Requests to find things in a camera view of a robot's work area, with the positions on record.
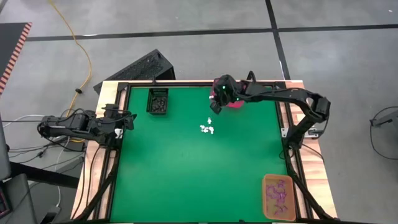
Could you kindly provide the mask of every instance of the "gray floor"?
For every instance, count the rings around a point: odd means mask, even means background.
[[[235,0],[57,0],[77,34],[270,27],[264,1]],[[352,26],[398,23],[396,1],[272,0],[279,27]],[[45,0],[8,0],[0,22],[33,22],[30,36],[69,35]],[[343,220],[396,223],[398,163],[379,157],[369,142],[369,119],[398,105],[398,30],[282,33],[292,79],[304,80],[331,102],[331,119],[320,144],[338,215]],[[224,73],[281,79],[272,34],[84,40],[93,61],[93,80],[76,107],[93,110],[100,80],[159,49],[178,79],[209,79]],[[27,42],[0,100],[3,119],[25,114],[60,114],[87,74],[88,64],[73,41]],[[376,147],[398,157],[396,132],[374,131]],[[39,145],[34,124],[6,129],[12,147]],[[55,163],[59,150],[29,164]],[[66,152],[62,160],[75,156]],[[24,161],[32,154],[15,158]]]

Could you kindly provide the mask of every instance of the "pink object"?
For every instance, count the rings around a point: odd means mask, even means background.
[[[213,86],[211,86],[211,96],[215,96],[216,93],[214,92],[214,85],[218,82],[218,80],[214,80],[213,82]],[[234,109],[239,109],[243,106],[244,101],[240,100],[240,101],[236,101],[235,103],[228,103],[226,106],[229,108],[234,108]]]

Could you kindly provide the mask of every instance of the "green mat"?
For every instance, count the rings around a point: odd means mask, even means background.
[[[124,134],[112,222],[269,221],[261,181],[286,175],[275,103],[210,109],[210,88],[169,88],[167,114],[146,113],[148,88],[133,88],[135,129]],[[212,119],[214,134],[201,132]]]

